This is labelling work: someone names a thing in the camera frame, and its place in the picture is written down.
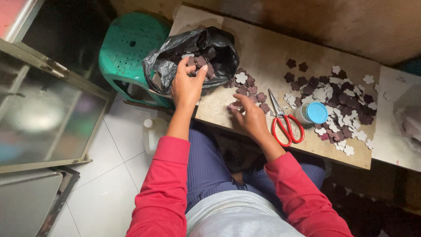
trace striped pants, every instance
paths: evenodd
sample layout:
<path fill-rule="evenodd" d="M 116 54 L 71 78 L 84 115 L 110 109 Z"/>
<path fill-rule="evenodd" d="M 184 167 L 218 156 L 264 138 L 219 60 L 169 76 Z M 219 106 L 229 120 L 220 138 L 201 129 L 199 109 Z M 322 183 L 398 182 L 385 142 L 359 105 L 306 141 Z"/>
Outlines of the striped pants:
<path fill-rule="evenodd" d="M 187 165 L 187 209 L 200 200 L 228 190 L 245 190 L 269 200 L 280 212 L 282 203 L 275 195 L 275 186 L 264 170 L 243 172 L 245 184 L 237 183 L 228 171 L 215 137 L 202 123 L 192 121 L 189 130 L 189 164 Z M 300 162 L 301 168 L 318 189 L 325 179 L 324 162 L 312 157 Z"/>

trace right hand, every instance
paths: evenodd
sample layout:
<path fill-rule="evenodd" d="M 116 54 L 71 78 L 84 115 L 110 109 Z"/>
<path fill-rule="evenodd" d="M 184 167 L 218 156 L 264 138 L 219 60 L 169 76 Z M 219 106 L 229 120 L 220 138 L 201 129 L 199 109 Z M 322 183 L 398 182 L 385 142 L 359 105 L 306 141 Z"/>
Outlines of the right hand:
<path fill-rule="evenodd" d="M 250 137 L 257 143 L 264 142 L 268 137 L 273 138 L 267 128 L 263 110 L 245 95 L 234 94 L 233 96 L 241 102 L 245 115 L 243 116 L 239 110 L 232 110 L 232 113 Z"/>

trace scissor blade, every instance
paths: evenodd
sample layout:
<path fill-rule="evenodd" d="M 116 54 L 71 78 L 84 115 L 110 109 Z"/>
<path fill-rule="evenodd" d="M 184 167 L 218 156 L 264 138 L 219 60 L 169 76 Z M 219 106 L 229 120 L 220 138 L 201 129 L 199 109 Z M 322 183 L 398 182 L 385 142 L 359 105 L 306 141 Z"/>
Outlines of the scissor blade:
<path fill-rule="evenodd" d="M 275 96 L 272 94 L 272 91 L 270 91 L 270 89 L 268 89 L 268 91 L 269 91 L 270 99 L 271 99 L 273 105 L 275 106 L 276 114 L 282 115 L 283 111 L 282 111 L 281 107 L 279 106 L 278 102 L 276 101 Z"/>

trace scissors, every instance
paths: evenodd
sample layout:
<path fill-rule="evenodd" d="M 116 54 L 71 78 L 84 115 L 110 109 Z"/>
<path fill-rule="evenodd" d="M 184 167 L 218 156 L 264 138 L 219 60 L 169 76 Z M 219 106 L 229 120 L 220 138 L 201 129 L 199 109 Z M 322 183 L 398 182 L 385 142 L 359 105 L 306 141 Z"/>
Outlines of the scissors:
<path fill-rule="evenodd" d="M 291 114 L 286 115 L 284 113 L 284 111 L 282 110 L 282 108 L 279 106 L 275 97 L 273 96 L 272 91 L 270 91 L 270 89 L 268 89 L 268 90 L 269 90 L 270 99 L 272 100 L 272 103 L 275 106 L 275 110 L 276 110 L 276 115 L 271 112 L 271 115 L 275 116 L 275 118 L 273 119 L 273 122 L 272 122 L 272 135 L 275 137 L 276 141 L 283 147 L 290 146 L 292 144 L 292 142 L 294 142 L 294 143 L 302 142 L 304 140 L 304 128 L 301 125 L 300 121 L 298 121 L 298 119 L 296 119 Z M 281 122 L 282 117 L 284 117 L 284 119 L 287 123 L 288 131 L 282 125 L 282 122 Z M 291 123 L 290 123 L 289 119 L 292 119 L 298 125 L 298 127 L 300 128 L 301 137 L 298 140 L 295 140 L 295 138 L 294 138 L 294 135 L 293 135 L 292 129 L 291 129 Z M 282 144 L 278 140 L 278 137 L 276 136 L 276 132 L 275 132 L 276 122 L 278 122 L 279 126 L 281 127 L 282 132 L 284 132 L 285 136 L 288 138 L 288 144 Z"/>

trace red sleeve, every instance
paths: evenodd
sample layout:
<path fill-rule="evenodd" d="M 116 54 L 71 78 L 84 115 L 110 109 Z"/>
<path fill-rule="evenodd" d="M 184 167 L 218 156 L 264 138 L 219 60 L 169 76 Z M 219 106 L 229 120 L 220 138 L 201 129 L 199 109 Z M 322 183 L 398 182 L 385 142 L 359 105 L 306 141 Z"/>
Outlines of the red sleeve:
<path fill-rule="evenodd" d="M 288 215 L 287 222 L 308 237 L 351 237 L 342 219 L 332 209 L 328 198 L 313 184 L 291 153 L 265 166 L 275 183 L 276 195 Z"/>
<path fill-rule="evenodd" d="M 190 143 L 162 137 L 146 174 L 126 237 L 186 236 L 187 162 Z"/>

